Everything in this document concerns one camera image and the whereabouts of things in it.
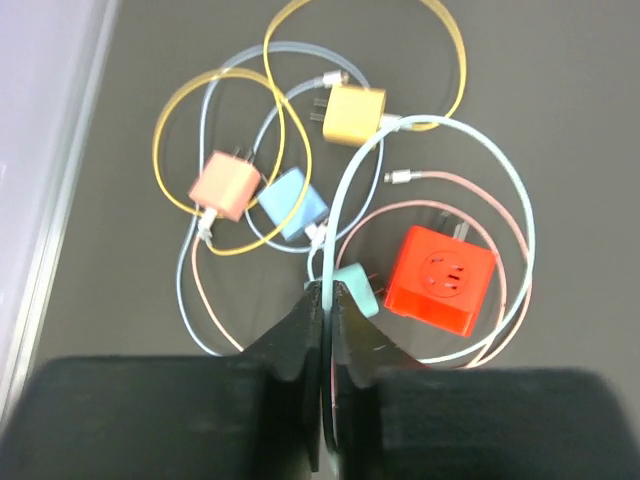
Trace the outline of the light blue usb charger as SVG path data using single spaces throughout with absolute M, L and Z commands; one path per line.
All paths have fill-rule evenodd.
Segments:
M 294 167 L 281 174 L 258 195 L 258 203 L 275 226 L 282 224 L 292 211 L 300 196 L 304 180 L 302 170 Z M 316 189 L 309 185 L 301 205 L 280 234 L 287 242 L 296 240 L 311 224 L 322 222 L 328 212 L 326 202 Z

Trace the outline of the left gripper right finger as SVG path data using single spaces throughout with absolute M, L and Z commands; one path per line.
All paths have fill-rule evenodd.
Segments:
M 638 477 L 638 441 L 601 376 L 426 367 L 340 285 L 331 320 L 341 478 Z

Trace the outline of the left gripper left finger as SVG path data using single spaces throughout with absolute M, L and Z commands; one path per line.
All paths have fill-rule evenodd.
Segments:
M 319 467 L 319 285 L 232 356 L 66 357 L 29 380 L 5 479 L 308 479 Z

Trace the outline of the yellow usb charger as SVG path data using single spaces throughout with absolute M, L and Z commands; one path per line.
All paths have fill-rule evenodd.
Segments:
M 327 99 L 315 99 L 320 111 L 310 114 L 322 123 L 326 141 L 347 146 L 362 146 L 380 126 L 386 104 L 384 89 L 357 85 L 334 85 Z

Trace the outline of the pink usb charger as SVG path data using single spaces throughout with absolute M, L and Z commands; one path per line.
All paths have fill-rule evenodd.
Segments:
M 189 198 L 205 209 L 238 222 L 261 181 L 260 172 L 247 160 L 215 150 L 193 186 Z

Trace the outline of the teal usb charger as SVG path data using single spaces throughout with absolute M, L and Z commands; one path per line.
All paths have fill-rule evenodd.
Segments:
M 360 263 L 353 263 L 336 270 L 333 279 L 345 285 L 365 317 L 378 314 L 379 301 L 386 287 L 377 274 L 369 275 Z

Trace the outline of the red cube socket adapter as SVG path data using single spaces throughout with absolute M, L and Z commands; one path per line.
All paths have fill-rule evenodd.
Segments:
M 384 298 L 390 312 L 471 335 L 496 267 L 489 249 L 428 228 L 409 228 Z

